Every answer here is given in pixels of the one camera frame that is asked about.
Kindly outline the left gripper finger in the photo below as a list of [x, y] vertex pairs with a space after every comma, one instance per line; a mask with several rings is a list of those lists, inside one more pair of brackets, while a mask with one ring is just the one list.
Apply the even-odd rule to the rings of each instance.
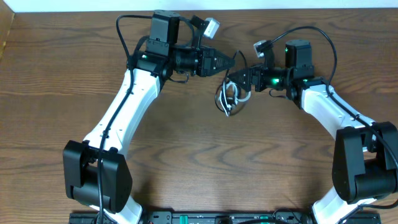
[[215, 61], [217, 62], [234, 62], [234, 59], [224, 54], [220, 50], [215, 50], [214, 54]]
[[235, 66], [234, 60], [217, 60], [214, 62], [214, 74], [218, 74], [234, 66]]

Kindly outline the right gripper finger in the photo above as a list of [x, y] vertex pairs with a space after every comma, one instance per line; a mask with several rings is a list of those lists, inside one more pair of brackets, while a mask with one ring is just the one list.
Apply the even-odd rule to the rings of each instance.
[[243, 68], [243, 69], [240, 69], [240, 70], [230, 73], [228, 75], [228, 78], [245, 78], [245, 77], [247, 77], [248, 73], [249, 73], [249, 69]]
[[230, 81], [237, 84], [238, 87], [242, 88], [245, 92], [249, 91], [249, 78], [248, 76], [229, 76]]

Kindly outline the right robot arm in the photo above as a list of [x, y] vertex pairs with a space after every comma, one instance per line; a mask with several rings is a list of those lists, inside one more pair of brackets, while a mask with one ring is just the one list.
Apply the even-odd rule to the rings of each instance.
[[312, 205], [302, 223], [344, 223], [363, 208], [397, 192], [397, 128], [377, 123], [347, 104], [322, 77], [315, 77], [307, 40], [285, 44], [285, 67], [276, 67], [271, 41], [254, 44], [264, 63], [227, 76], [234, 89], [284, 90], [285, 99], [312, 115], [335, 140], [332, 188]]

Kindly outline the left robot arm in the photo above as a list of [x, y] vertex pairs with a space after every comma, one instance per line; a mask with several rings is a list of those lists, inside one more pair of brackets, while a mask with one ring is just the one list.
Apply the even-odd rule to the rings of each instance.
[[126, 156], [144, 113], [174, 73], [210, 77], [234, 65], [201, 42], [215, 36], [216, 19], [156, 10], [149, 20], [149, 35], [126, 51], [123, 82], [104, 116], [84, 140], [68, 141], [63, 150], [66, 195], [92, 208], [71, 213], [70, 223], [139, 223], [143, 209], [131, 196]]

